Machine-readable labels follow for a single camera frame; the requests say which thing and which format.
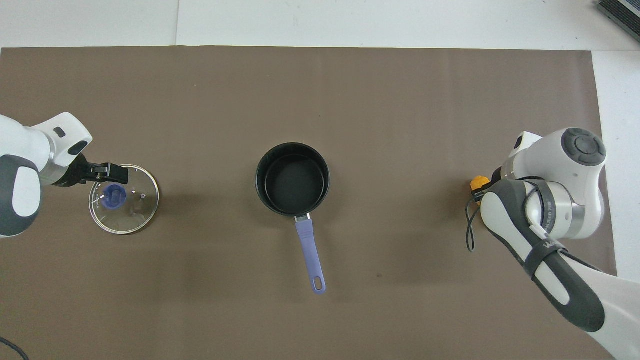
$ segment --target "saucepan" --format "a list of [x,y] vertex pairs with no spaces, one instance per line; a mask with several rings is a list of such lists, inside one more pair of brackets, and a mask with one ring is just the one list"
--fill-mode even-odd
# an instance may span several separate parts
[[310,212],[329,190],[329,167],[313,148],[283,143],[269,150],[258,164],[255,187],[260,200],[275,213],[293,217],[314,293],[326,291]]

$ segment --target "yellow object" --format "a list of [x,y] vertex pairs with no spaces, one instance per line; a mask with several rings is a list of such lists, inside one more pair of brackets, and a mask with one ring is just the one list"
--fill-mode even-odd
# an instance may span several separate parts
[[484,185],[490,183],[489,179],[485,176],[476,176],[471,180],[471,191],[480,189]]

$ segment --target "handle hole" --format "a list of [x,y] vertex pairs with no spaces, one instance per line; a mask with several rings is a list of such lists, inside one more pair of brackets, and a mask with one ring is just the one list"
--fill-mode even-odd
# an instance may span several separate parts
[[322,279],[318,276],[314,278],[314,286],[316,287],[316,290],[322,290]]

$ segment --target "black cable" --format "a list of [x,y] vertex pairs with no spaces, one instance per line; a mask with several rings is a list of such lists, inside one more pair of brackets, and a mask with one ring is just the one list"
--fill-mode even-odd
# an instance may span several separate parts
[[24,353],[24,351],[22,351],[21,348],[18,347],[18,345],[12,343],[11,341],[5,339],[5,338],[0,338],[0,343],[5,344],[6,346],[12,348],[14,351],[16,351],[23,360],[29,360],[29,357],[27,356],[27,354]]
[[584,266],[586,266],[586,267],[588,267],[590,269],[593,269],[593,270],[596,270],[596,271],[599,271],[599,272],[604,272],[604,271],[600,270],[599,268],[597,268],[597,267],[589,264],[588,262],[582,260],[581,258],[578,258],[576,255],[571,254],[566,249],[560,250],[560,253],[562,255],[570,258],[571,260],[574,260],[574,261],[576,261],[576,262],[578,262],[578,263],[580,263],[580,264],[582,264],[582,265],[584,265]]
[[469,202],[467,203],[467,207],[465,208],[465,214],[467,216],[467,250],[469,250],[469,252],[473,252],[476,249],[476,236],[474,234],[474,227],[472,226],[474,219],[476,218],[476,215],[478,214],[478,211],[480,211],[480,207],[478,207],[473,215],[471,215],[471,217],[469,217],[469,206],[471,206],[471,203],[475,202],[475,198],[471,198],[471,200],[469,200]]

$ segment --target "gray strap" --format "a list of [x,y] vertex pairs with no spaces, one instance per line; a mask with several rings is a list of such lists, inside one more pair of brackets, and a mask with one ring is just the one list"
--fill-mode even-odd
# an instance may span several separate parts
[[537,243],[524,261],[524,271],[529,277],[533,278],[536,270],[547,256],[563,249],[565,249],[564,245],[552,238],[547,238]]
[[542,206],[540,226],[542,226],[546,232],[551,233],[551,230],[554,229],[556,224],[556,200],[554,199],[553,192],[551,192],[551,188],[549,188],[549,184],[539,179],[528,179],[525,180],[525,182],[533,185],[538,191],[538,194],[540,194],[540,205]]

